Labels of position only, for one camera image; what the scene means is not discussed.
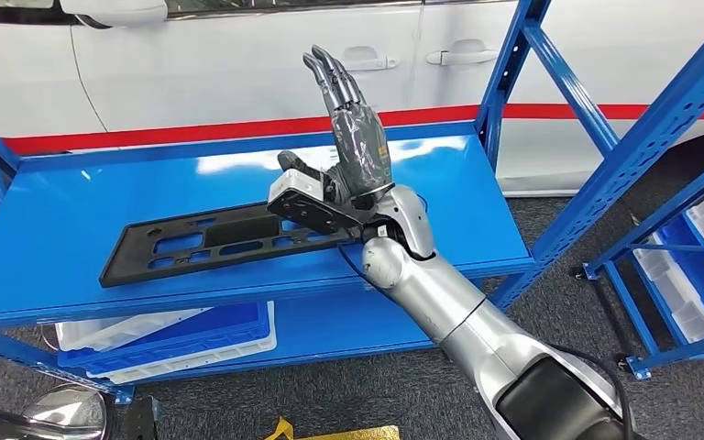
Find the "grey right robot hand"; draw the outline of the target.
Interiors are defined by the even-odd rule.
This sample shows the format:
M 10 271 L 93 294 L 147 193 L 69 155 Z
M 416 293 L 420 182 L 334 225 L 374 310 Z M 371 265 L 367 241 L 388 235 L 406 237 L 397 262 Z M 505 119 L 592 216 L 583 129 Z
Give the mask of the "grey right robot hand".
M 330 116 L 337 164 L 326 171 L 307 165 L 295 153 L 278 155 L 282 175 L 269 188 L 275 202 L 288 189 L 315 200 L 366 209 L 392 187 L 391 157 L 379 116 L 368 105 L 354 77 L 340 60 L 314 45 L 302 55 L 312 71 Z

